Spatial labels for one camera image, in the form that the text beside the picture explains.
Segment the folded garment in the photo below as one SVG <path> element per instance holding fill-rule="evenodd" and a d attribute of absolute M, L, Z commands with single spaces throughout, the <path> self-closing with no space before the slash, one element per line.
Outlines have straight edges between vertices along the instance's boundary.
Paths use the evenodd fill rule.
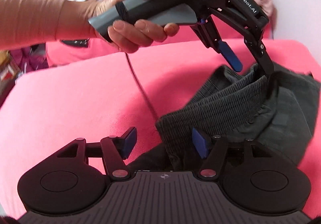
<path fill-rule="evenodd" d="M 278 64 L 271 76 L 257 64 L 246 75 L 221 66 L 184 108 L 162 116 L 156 127 L 174 170 L 195 170 L 202 162 L 192 143 L 194 127 L 230 142 L 256 139 L 298 164 L 314 133 L 319 94 L 311 75 Z"/>

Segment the purple bag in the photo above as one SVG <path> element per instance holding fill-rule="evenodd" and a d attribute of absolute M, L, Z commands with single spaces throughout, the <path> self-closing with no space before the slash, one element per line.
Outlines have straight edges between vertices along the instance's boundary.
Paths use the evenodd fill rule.
<path fill-rule="evenodd" d="M 46 56 L 33 54 L 32 47 L 10 50 L 10 55 L 23 73 L 49 67 Z"/>

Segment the circular black cover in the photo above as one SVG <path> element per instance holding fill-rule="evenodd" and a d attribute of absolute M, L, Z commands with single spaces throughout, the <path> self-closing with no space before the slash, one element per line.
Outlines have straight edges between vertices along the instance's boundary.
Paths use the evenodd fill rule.
<path fill-rule="evenodd" d="M 253 212 L 279 214 L 301 209 L 309 197 L 308 177 L 275 158 L 253 158 L 224 177 L 223 188 L 236 204 Z"/>
<path fill-rule="evenodd" d="M 105 190 L 105 176 L 77 158 L 51 156 L 18 182 L 25 207 L 50 215 L 81 211 L 96 203 Z"/>

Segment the gray ribbed plate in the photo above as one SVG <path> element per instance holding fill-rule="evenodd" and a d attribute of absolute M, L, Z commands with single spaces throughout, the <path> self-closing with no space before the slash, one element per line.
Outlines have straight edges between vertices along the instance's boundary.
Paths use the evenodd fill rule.
<path fill-rule="evenodd" d="M 106 196 L 77 215 L 47 217 L 27 212 L 21 224 L 306 224 L 302 212 L 285 216 L 254 215 L 229 202 L 219 186 L 191 172 L 138 172 L 114 182 Z"/>

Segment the black elastic band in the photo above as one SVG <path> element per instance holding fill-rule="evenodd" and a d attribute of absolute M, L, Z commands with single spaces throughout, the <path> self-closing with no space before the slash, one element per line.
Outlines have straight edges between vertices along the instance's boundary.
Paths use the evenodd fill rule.
<path fill-rule="evenodd" d="M 128 13 L 127 13 L 127 9 L 126 9 L 124 3 L 123 3 L 122 1 L 116 3 L 116 4 L 115 4 L 115 8 L 116 8 L 116 10 L 117 10 L 120 18 L 121 18 L 123 21 L 128 22 Z M 146 92 L 144 91 L 141 83 L 139 82 L 139 80 L 138 80 L 138 78 L 137 78 L 137 75 L 136 75 L 135 72 L 134 72 L 134 68 L 133 68 L 132 63 L 131 63 L 131 61 L 130 61 L 130 59 L 129 59 L 129 55 L 128 55 L 127 53 L 125 53 L 125 55 L 126 55 L 126 59 L 127 59 L 128 66 L 129 66 L 130 71 L 131 71 L 131 73 L 132 73 L 132 76 L 133 76 L 133 78 L 134 78 L 134 80 L 135 80 L 135 83 L 136 83 L 139 91 L 141 92 L 142 97 L 144 98 L 144 101 L 145 101 L 148 109 L 150 110 L 150 112 L 151 112 L 151 114 L 152 114 L 155 122 L 157 122 L 157 120 L 158 120 L 157 112 L 156 112 L 155 108 L 153 107 L 153 105 L 151 104 L 151 102 L 150 102 L 150 100 L 149 100 Z"/>

